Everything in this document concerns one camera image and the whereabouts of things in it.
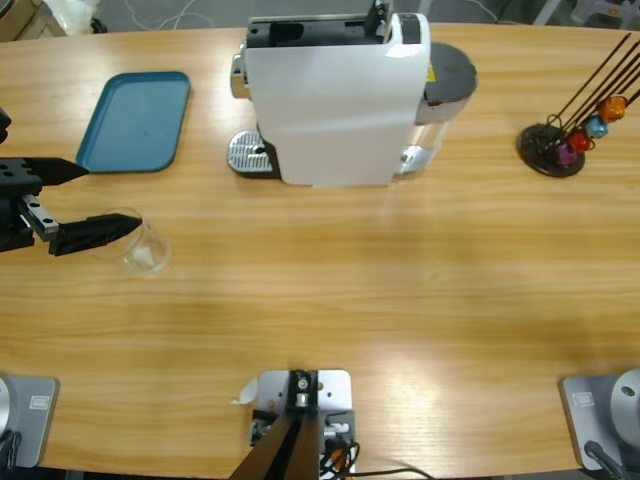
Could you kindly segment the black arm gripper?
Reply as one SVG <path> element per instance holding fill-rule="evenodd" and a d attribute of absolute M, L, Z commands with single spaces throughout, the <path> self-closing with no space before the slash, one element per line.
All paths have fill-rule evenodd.
<path fill-rule="evenodd" d="M 45 186 L 61 185 L 89 171 L 61 158 L 1 158 L 1 251 L 32 247 L 34 235 L 49 242 L 49 254 L 63 256 L 103 247 L 142 225 L 121 213 L 58 224 L 37 195 Z"/>

